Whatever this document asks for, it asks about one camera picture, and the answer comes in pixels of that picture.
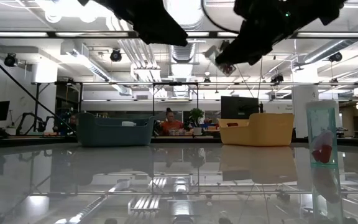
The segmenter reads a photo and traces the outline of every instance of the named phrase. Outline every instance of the ceiling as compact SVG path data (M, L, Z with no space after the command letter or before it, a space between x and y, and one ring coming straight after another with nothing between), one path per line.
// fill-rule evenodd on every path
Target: ceiling
M233 0L207 0L207 11L209 15L219 24L230 29L238 29L242 19L235 15L232 11ZM354 26L358 25L358 0L348 1L345 8L342 9L340 17L328 26L323 26L319 20L312 22L302 30L306 31L349 31ZM50 23L45 19L45 11L39 8L35 1L20 1L20 0L1 0L0 1L0 30L109 30L106 26L106 20L103 17L98 17L94 22L85 23L78 17L63 17L60 22ZM203 19L201 30L212 31L217 30L207 19ZM131 70L131 61L128 59L125 52L122 52L122 60L120 62L112 62L109 59L110 53L113 48L120 47L117 39L76 39L76 44L85 44L89 49L89 56L102 66L106 71L111 73L117 81L133 81L129 75ZM258 62L253 66L246 63L237 65L237 71L230 77L224 76L219 70L210 65L209 60L205 59L203 52L208 50L212 45L219 46L222 40L219 39L206 39L201 40L202 43L197 44L197 56L195 65L192 69L191 80L202 82L205 72L210 72L211 81L215 82L240 82L244 79L248 82L258 82L260 77L269 80L272 73L268 73L283 59L291 55L305 55L315 51L319 47L327 44L330 40L313 40L313 39L288 39L279 42L274 46L273 51L267 56L263 57L263 62ZM93 74L83 65L74 63L70 60L68 55L61 55L60 47L62 40L58 39L0 39L0 47L4 46L34 46L42 49L51 56L59 60L62 65L59 69L59 76L73 77L78 81L94 80ZM161 77L166 78L170 74L170 56L169 47L160 44L152 44L151 48L154 52L157 64L161 68ZM358 42L341 50L343 60L339 63L334 62L318 62L315 65L318 68L318 76L321 81L330 80L336 75L345 72L350 72L358 69ZM291 81L291 67L290 63L284 63L280 67L280 71L285 77L285 81ZM350 76L342 82L355 82L358 81L358 75Z

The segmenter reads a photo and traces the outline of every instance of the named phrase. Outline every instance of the white pillar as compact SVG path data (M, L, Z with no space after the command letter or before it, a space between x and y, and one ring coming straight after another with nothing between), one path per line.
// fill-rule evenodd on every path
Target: white pillar
M33 82L37 83L45 83L45 82L55 82L57 81L57 64L44 61L32 66L33 72ZM56 86L49 85L46 87L39 95L39 101L46 106L50 111L55 112L55 103L56 103ZM37 116L45 121L47 116L52 116L47 110L42 108L40 105L38 106ZM46 132L52 132L53 128L53 119L47 124Z
M304 138L308 135L306 104L312 101L318 101L317 85L294 86L292 88L292 104L297 138Z

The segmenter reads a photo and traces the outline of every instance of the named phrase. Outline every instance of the dark hair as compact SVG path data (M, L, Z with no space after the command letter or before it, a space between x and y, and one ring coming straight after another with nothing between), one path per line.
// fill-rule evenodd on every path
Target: dark hair
M171 108L167 108L167 112L165 112L165 115L168 115L169 113L173 113L173 111L171 110Z

